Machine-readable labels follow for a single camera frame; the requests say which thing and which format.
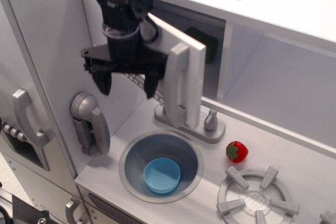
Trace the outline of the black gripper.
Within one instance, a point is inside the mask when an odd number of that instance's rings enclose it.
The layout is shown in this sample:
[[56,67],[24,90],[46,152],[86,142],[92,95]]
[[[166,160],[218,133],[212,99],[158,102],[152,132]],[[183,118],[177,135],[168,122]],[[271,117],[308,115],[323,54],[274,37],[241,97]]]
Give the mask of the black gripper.
[[166,54],[151,49],[140,36],[126,41],[109,38],[105,45],[85,48],[80,54],[85,59],[84,69],[92,74],[101,93],[110,94],[113,72],[144,74],[148,99],[155,96],[167,61]]

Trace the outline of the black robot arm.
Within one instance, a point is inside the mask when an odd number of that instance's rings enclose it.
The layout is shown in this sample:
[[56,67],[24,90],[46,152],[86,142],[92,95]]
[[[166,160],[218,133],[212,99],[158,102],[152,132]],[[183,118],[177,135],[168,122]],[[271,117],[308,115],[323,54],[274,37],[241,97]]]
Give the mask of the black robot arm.
[[146,96],[154,97],[167,61],[166,54],[149,47],[159,38],[159,28],[148,16],[154,0],[96,1],[101,8],[107,44],[81,51],[84,69],[105,95],[110,93],[113,72],[143,74]]

